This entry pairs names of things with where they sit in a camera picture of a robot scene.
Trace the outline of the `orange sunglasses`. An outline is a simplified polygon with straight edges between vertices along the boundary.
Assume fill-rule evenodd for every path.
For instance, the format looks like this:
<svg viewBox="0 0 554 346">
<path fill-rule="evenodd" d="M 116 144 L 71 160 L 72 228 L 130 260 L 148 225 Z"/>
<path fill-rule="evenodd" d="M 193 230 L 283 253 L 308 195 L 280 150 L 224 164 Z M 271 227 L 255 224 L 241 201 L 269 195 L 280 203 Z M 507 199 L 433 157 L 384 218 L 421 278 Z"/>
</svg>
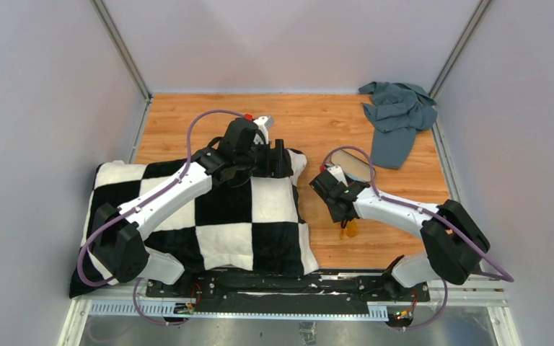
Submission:
<svg viewBox="0 0 554 346">
<path fill-rule="evenodd" d="M 343 220 L 339 223 L 340 239 L 354 238 L 359 235 L 359 228 L 354 220 Z"/>
</svg>

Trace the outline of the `black glasses case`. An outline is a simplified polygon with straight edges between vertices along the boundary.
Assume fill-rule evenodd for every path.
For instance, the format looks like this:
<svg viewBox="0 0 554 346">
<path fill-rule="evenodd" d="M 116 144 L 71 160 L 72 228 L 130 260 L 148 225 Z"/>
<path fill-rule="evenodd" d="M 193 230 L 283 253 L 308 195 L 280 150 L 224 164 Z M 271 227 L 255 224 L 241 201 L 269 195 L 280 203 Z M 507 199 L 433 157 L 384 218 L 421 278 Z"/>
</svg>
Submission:
<svg viewBox="0 0 554 346">
<path fill-rule="evenodd" d="M 371 167 L 367 161 L 349 153 L 346 150 L 338 150 L 331 155 L 329 162 L 342 168 L 344 174 L 356 181 L 370 182 Z"/>
</svg>

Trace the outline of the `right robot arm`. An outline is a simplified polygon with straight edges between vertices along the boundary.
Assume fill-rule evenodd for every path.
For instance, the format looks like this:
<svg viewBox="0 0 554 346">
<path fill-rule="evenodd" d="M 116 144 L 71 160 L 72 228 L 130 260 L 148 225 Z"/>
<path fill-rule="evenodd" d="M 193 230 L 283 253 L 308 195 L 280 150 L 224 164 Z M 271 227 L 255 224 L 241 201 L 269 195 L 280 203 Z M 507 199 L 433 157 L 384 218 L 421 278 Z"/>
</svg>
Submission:
<svg viewBox="0 0 554 346">
<path fill-rule="evenodd" d="M 455 200 L 417 203 L 375 190 L 367 182 L 349 182 L 340 167 L 325 169 L 309 185 L 326 204 L 333 222 L 379 221 L 423 242 L 421 253 L 398 257 L 382 274 L 384 294 L 393 301 L 403 300 L 413 286 L 429 280 L 463 284 L 491 248 Z"/>
</svg>

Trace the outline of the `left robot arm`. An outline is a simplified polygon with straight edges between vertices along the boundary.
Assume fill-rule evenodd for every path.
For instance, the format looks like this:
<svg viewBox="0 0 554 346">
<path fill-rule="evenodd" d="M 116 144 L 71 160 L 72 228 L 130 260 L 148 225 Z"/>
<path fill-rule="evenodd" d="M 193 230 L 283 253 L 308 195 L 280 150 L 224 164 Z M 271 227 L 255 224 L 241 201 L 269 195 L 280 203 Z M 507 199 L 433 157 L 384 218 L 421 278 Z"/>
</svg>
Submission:
<svg viewBox="0 0 554 346">
<path fill-rule="evenodd" d="M 164 283 L 175 298 L 187 296 L 192 278 L 174 256 L 145 245 L 150 234 L 190 201 L 233 179 L 284 178 L 293 174 L 283 140 L 270 141 L 269 115 L 252 118 L 238 114 L 226 133 L 195 153 L 184 165 L 149 192 L 117 208 L 104 204 L 94 228 L 80 251 L 77 272 L 88 286 L 112 281 L 127 283 L 146 278 Z"/>
</svg>

